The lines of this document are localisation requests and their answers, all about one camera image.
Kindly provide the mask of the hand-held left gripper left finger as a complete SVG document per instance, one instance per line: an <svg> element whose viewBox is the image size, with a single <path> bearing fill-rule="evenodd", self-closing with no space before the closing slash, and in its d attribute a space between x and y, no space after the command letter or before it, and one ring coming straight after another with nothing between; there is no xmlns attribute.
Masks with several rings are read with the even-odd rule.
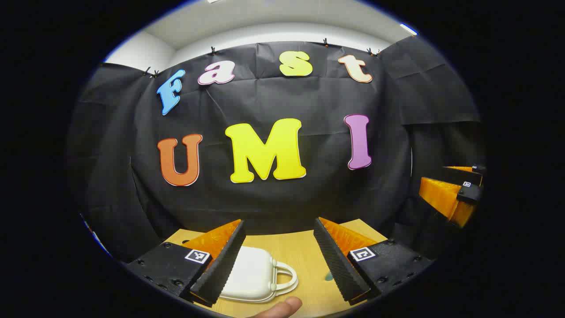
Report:
<svg viewBox="0 0 565 318"><path fill-rule="evenodd" d="M165 241L125 264L127 270L189 302L216 304L246 237L234 220L183 244Z"/></svg>

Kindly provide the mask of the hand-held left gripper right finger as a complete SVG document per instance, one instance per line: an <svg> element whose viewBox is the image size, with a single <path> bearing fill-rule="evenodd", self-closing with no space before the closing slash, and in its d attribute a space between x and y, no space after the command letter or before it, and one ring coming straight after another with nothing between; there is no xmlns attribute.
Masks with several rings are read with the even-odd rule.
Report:
<svg viewBox="0 0 565 318"><path fill-rule="evenodd" d="M396 291L432 264L393 239L373 240L322 217L313 235L343 299L354 305Z"/></svg>

